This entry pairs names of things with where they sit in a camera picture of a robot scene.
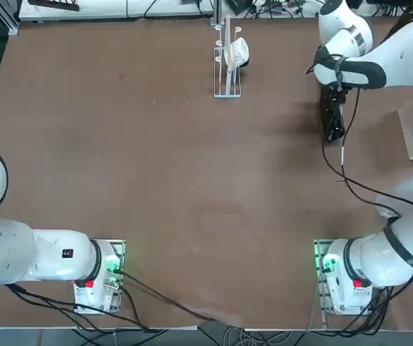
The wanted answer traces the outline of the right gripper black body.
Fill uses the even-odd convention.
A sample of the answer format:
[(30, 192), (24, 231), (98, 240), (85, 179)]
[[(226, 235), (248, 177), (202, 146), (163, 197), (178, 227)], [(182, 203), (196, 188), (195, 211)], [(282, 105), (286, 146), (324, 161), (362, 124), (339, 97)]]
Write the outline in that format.
[(330, 105), (343, 105), (346, 103), (347, 89), (338, 86), (327, 87), (327, 99)]

